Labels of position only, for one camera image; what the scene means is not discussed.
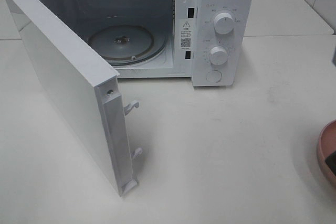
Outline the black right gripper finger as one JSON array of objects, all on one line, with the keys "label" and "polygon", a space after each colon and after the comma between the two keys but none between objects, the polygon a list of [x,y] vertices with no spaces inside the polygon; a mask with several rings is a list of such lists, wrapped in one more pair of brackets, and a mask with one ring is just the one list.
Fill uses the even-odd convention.
[{"label": "black right gripper finger", "polygon": [[330,169],[330,171],[332,171],[332,173],[335,176],[336,175],[336,155],[335,154],[330,154],[325,159],[325,163],[328,166],[328,168]]}]

